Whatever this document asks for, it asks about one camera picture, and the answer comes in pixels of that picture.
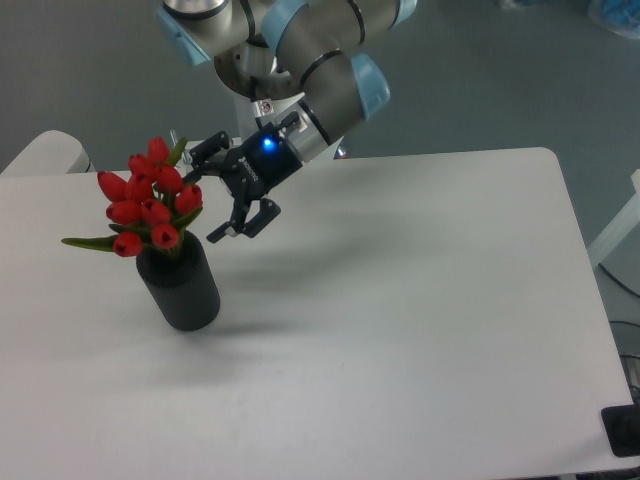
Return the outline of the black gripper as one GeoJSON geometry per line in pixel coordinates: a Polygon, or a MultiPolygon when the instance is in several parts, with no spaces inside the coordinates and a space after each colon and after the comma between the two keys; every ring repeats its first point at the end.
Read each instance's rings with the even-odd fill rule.
{"type": "Polygon", "coordinates": [[[206,236],[208,242],[215,244],[224,237],[239,235],[255,238],[280,215],[280,206],[263,196],[302,168],[282,130],[282,125],[268,123],[232,149],[229,135],[220,131],[185,150],[191,170],[183,182],[220,176],[235,200],[230,219],[206,236]],[[258,199],[259,210],[248,219],[250,202],[258,199]]]}

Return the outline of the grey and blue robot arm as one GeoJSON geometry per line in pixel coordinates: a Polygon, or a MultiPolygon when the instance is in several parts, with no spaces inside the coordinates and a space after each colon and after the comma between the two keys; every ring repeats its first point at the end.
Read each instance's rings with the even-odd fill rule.
{"type": "Polygon", "coordinates": [[[289,75],[294,103],[264,117],[240,145],[216,134],[190,151],[189,179],[221,179],[234,200],[230,219],[211,232],[255,237],[280,213],[268,195],[390,99],[375,62],[350,50],[391,31],[415,11],[414,1],[165,1],[156,18],[186,62],[221,61],[243,44],[268,51],[289,75]]]}

